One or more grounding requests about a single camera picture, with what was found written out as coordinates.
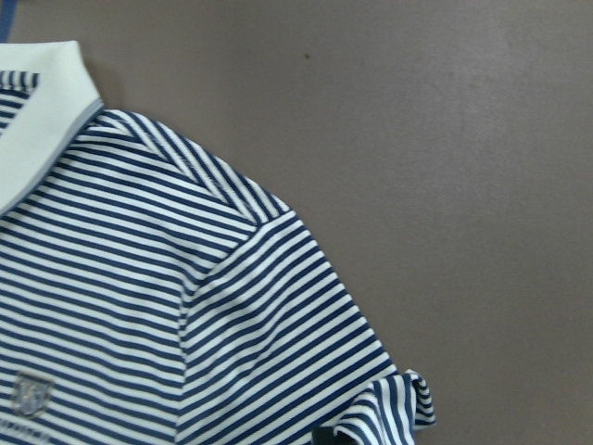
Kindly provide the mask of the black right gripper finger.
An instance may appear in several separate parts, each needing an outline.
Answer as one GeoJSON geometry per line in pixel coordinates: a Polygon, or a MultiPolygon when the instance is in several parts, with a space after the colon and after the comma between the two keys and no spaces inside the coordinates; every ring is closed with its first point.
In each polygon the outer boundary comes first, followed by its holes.
{"type": "Polygon", "coordinates": [[[312,445],[338,445],[338,436],[331,428],[316,428],[311,432],[312,445]]]}

